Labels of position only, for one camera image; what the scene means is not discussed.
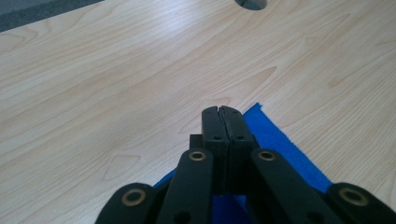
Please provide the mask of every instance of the blue cloth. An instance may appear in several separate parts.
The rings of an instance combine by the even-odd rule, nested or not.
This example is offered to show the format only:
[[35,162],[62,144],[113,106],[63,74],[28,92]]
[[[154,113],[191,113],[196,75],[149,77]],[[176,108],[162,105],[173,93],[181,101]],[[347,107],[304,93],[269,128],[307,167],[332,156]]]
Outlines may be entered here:
[[[255,104],[244,115],[247,126],[251,133],[256,136],[260,147],[272,149],[282,154],[311,187],[326,192],[332,182],[262,113],[261,107],[261,105]],[[173,173],[166,175],[158,184],[171,178]],[[245,197],[214,196],[212,223],[250,223],[245,208]]]

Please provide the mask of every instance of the wood grain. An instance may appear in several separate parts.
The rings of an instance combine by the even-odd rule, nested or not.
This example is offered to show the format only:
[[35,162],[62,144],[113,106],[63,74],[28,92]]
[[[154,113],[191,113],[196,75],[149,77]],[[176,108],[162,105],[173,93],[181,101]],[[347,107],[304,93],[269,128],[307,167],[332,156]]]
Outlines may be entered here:
[[93,223],[212,105],[256,102],[396,210],[396,2],[105,1],[0,34],[0,222]]

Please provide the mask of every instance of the blue fabric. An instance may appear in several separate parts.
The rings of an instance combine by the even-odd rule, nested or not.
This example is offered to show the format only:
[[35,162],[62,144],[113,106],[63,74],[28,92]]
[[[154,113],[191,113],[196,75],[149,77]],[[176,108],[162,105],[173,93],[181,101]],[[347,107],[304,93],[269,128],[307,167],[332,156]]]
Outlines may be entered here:
[[[332,182],[262,113],[261,107],[261,105],[255,104],[244,115],[247,126],[256,136],[260,147],[282,154],[310,186],[321,192],[326,192]],[[174,171],[166,175],[156,186],[171,178],[173,173]],[[244,196],[214,196],[212,223],[250,223],[244,204]]]

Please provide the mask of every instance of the black mechanical arm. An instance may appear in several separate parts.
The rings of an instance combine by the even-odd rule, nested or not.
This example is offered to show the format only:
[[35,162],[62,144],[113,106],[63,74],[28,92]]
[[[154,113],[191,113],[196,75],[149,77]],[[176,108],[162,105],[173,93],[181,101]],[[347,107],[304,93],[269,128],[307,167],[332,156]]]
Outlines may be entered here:
[[360,187],[332,184],[312,189],[279,153],[259,147],[242,114],[230,107],[202,112],[202,134],[190,136],[172,179],[117,190],[97,224],[205,224],[213,195],[247,196],[259,223],[396,223],[396,214]]

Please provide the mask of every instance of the gray carpet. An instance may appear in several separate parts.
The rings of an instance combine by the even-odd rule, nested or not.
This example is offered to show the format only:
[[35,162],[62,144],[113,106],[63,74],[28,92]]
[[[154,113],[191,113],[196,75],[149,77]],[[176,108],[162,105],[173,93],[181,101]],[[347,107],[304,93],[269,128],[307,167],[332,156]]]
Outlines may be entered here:
[[0,32],[103,0],[0,0]]

